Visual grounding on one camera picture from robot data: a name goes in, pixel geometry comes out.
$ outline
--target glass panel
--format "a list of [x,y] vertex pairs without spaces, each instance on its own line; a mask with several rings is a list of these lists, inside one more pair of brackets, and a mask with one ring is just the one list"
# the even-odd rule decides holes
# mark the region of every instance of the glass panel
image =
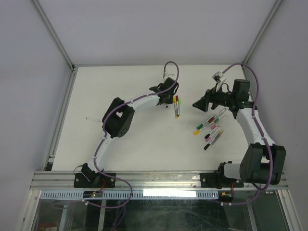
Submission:
[[[238,201],[255,192],[234,191]],[[91,200],[117,206],[120,200]],[[82,201],[40,200],[36,231],[287,231],[276,194],[261,194],[250,206],[207,200],[130,200],[125,208],[101,209]]]

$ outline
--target white tabletop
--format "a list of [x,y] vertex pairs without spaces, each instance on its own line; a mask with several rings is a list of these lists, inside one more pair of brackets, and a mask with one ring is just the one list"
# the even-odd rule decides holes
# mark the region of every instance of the white tabletop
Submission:
[[[193,135],[196,127],[221,110],[204,113],[192,107],[207,89],[215,85],[212,75],[226,65],[180,66],[177,95],[182,99],[182,115],[175,119],[174,107],[156,106],[135,114],[129,132],[112,150],[105,170],[216,170],[224,161],[240,163],[246,150],[244,133],[228,111],[221,126],[224,133],[206,151],[204,136]],[[167,71],[176,74],[172,65]],[[73,170],[88,161],[101,137],[101,120],[115,97],[136,98],[163,82],[163,66],[80,67],[65,116],[52,170]],[[244,78],[240,66],[226,73],[226,83]]]

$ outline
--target green marker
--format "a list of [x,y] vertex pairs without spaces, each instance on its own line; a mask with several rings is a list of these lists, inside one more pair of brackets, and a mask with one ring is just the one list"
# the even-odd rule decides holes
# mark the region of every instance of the green marker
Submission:
[[[182,99],[179,99],[179,105],[181,105],[181,104],[182,104]],[[180,106],[179,106],[179,115],[182,115],[182,111],[180,109]]]

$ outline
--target white table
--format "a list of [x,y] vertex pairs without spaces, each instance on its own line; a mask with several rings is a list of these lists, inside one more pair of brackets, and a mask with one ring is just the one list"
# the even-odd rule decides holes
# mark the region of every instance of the white table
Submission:
[[[178,95],[182,99],[182,116],[175,119],[174,107],[156,106],[136,113],[129,132],[118,140],[105,170],[216,170],[219,163],[240,163],[246,150],[244,133],[228,112],[221,123],[224,133],[206,151],[202,131],[196,127],[221,110],[204,113],[192,107],[207,89],[214,87],[212,75],[226,65],[180,66]],[[175,67],[167,71],[176,74]],[[100,141],[101,120],[115,97],[123,100],[144,94],[150,87],[163,82],[163,66],[80,67],[67,109],[52,170],[73,170],[88,161]],[[226,73],[230,89],[233,81],[244,78],[240,66]]]

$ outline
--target white panel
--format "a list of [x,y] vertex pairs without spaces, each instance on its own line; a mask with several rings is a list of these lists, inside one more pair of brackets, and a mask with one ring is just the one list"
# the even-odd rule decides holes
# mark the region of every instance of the white panel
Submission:
[[0,31],[0,229],[13,231],[42,167],[69,69],[30,1],[2,1]]
[[274,0],[40,0],[74,64],[244,59]]
[[[247,150],[241,126],[227,112],[221,126],[225,129],[214,146],[206,151],[203,130],[196,127],[221,110],[204,113],[192,104],[215,86],[212,75],[225,65],[180,66],[178,95],[182,115],[175,119],[174,107],[156,106],[134,115],[128,133],[116,141],[105,170],[216,170],[224,161],[240,163]],[[67,109],[52,170],[74,170],[89,160],[101,138],[101,120],[115,97],[132,99],[163,81],[163,66],[80,67]],[[167,71],[175,72],[173,66]],[[244,78],[237,66],[225,75],[232,88],[234,79]]]
[[286,148],[284,172],[308,228],[308,1],[284,1],[250,61],[259,77],[259,113],[269,135]]

